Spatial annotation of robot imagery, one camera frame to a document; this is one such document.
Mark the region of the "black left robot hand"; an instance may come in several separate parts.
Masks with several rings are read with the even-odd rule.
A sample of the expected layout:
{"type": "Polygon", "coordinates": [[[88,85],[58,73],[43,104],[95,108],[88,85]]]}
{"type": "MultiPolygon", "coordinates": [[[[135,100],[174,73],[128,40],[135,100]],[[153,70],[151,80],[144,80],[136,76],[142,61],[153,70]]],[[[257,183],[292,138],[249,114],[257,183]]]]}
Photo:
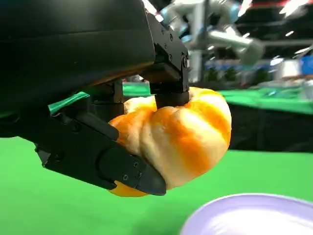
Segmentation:
{"type": "Polygon", "coordinates": [[[3,0],[0,135],[35,144],[45,168],[101,187],[164,195],[148,162],[117,143],[125,76],[158,108],[188,102],[188,51],[140,0],[3,0]]]}

